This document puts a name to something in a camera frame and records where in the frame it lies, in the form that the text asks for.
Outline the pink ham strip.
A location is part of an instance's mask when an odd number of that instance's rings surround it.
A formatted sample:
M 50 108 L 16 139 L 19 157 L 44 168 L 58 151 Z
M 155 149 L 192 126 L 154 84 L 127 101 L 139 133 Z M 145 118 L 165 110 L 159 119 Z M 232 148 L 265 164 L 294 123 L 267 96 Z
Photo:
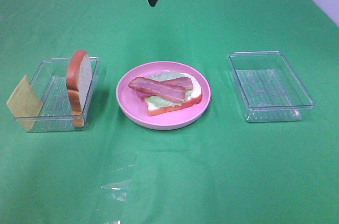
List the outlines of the pink ham strip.
M 138 91 L 138 90 L 136 90 L 136 93 L 139 98 L 147 98 L 147 97 L 153 96 L 153 94 L 145 93 L 145 92 Z

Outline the wavy bacon strip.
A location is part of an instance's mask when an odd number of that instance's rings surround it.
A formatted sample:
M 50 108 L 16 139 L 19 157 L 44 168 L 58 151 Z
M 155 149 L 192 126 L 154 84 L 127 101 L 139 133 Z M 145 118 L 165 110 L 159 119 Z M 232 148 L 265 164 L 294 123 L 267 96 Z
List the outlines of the wavy bacon strip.
M 185 87 L 183 83 L 189 78 L 178 78 L 169 81 L 156 81 L 146 77 L 136 77 L 128 84 L 128 87 L 153 94 L 153 96 L 160 96 L 174 103 L 182 103 L 185 100 Z

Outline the green lettuce leaf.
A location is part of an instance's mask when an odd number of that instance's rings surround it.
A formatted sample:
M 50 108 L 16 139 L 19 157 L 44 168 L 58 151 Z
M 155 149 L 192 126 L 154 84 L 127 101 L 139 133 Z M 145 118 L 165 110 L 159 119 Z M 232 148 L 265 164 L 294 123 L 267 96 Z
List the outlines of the green lettuce leaf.
M 149 110 L 156 110 L 161 107 L 182 107 L 184 104 L 188 103 L 188 101 L 193 100 L 194 97 L 199 97 L 201 94 L 201 87 L 199 82 L 195 79 L 194 76 L 188 73 L 179 73 L 176 71 L 163 71 L 161 73 L 156 73 L 149 75 L 148 78 L 156 80 L 156 81 L 169 81 L 178 78 L 189 78 L 190 81 L 185 79 L 184 81 L 188 83 L 183 83 L 183 87 L 185 87 L 185 101 L 182 103 L 174 103 L 167 99 L 164 99 L 160 96 L 150 96 L 145 98 L 145 101 L 148 105 Z

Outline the bread slice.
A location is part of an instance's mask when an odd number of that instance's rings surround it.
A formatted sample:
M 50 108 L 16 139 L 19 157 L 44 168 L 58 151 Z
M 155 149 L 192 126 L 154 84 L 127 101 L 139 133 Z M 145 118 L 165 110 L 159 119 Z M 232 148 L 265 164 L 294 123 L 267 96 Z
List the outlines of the bread slice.
M 186 90 L 185 102 L 182 104 L 173 103 L 159 96 L 146 96 L 144 93 L 138 93 L 138 96 L 145 101 L 149 116 L 185 109 L 195 104 L 199 104 L 202 100 L 203 94 L 201 86 L 198 80 L 191 74 L 179 73 L 176 71 L 163 71 L 150 75 L 148 78 L 181 85 L 184 86 Z
M 67 74 L 66 87 L 68 99 L 72 110 L 72 124 L 76 128 L 82 128 L 85 119 L 82 117 L 84 107 L 92 81 L 92 67 L 90 57 L 85 50 L 77 50 L 71 58 Z

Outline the clear left plastic container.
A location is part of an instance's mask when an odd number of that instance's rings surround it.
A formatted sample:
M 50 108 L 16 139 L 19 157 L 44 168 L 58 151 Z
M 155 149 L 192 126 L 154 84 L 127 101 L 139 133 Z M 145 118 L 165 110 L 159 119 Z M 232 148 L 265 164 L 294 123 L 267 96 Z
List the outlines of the clear left plastic container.
M 14 119 L 29 126 L 27 132 L 80 131 L 88 126 L 87 112 L 91 98 L 99 80 L 98 57 L 90 57 L 92 80 L 80 115 L 72 115 L 66 87 L 66 73 L 70 58 L 52 58 L 43 60 L 36 70 L 30 86 L 42 101 L 37 116 L 15 115 Z

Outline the clear plastic container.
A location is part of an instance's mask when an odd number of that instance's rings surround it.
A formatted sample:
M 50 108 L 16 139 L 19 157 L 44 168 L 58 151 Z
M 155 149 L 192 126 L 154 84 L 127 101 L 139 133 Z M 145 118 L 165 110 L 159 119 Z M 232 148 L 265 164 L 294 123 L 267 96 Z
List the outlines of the clear plastic container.
M 99 80 L 98 57 L 90 57 L 92 80 L 80 115 L 72 115 L 66 87 L 66 73 L 70 58 L 52 58 L 43 60 L 36 70 L 30 86 L 42 101 L 37 116 L 15 115 L 14 119 L 29 126 L 27 132 L 80 131 L 88 126 L 87 112 L 91 98 Z
M 227 56 L 232 84 L 248 123 L 301 121 L 315 102 L 279 51 Z

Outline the pink round plate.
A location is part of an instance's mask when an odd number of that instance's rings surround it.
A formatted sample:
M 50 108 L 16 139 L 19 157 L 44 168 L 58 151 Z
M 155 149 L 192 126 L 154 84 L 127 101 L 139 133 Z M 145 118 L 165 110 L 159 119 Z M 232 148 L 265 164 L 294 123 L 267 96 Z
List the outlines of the pink round plate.
M 177 71 L 193 75 L 201 86 L 202 101 L 178 111 L 149 116 L 145 101 L 128 87 L 128 83 L 137 76 L 146 77 L 162 71 Z M 123 113 L 136 124 L 155 130 L 173 130 L 188 126 L 202 116 L 209 105 L 211 89 L 206 78 L 198 70 L 186 64 L 174 61 L 153 61 L 126 72 L 117 84 L 116 98 Z

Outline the yellow cheese slice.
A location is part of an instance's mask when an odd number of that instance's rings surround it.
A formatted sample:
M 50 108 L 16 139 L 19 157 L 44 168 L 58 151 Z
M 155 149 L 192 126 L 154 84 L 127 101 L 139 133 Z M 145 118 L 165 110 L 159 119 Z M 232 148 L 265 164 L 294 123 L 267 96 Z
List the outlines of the yellow cheese slice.
M 26 131 L 30 131 L 35 124 L 36 117 L 42 109 L 43 101 L 38 98 L 32 89 L 28 76 L 24 75 L 7 100 L 6 105 L 14 119 L 16 119 Z

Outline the clear right plastic container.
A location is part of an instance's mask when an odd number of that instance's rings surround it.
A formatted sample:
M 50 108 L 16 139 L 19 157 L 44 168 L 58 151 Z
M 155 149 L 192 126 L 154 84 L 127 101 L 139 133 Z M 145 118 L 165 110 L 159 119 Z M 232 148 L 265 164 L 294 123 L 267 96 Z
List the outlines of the clear right plastic container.
M 315 102 L 279 51 L 227 56 L 232 84 L 248 123 L 301 121 Z

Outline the green tablecloth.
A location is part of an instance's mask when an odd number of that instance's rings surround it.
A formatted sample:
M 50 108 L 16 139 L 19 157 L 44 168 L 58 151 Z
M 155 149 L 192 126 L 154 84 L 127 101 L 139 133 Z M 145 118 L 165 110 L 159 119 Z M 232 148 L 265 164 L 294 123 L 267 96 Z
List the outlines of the green tablecloth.
M 83 131 L 27 133 L 6 101 L 48 58 L 83 49 L 100 80 Z M 315 107 L 247 123 L 227 67 L 278 50 Z M 130 121 L 120 78 L 150 61 L 200 71 L 204 115 L 172 131 Z M 1 223 L 100 223 L 113 153 L 137 154 L 121 223 L 338 223 L 338 27 L 311 0 L 1 0 Z

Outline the clear tape patch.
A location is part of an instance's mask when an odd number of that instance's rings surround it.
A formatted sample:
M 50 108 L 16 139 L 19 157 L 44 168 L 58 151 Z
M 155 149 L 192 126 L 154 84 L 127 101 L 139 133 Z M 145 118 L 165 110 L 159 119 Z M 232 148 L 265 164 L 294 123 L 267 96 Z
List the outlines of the clear tape patch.
M 135 169 L 137 154 L 113 153 L 105 163 L 100 186 L 100 223 L 120 223 Z

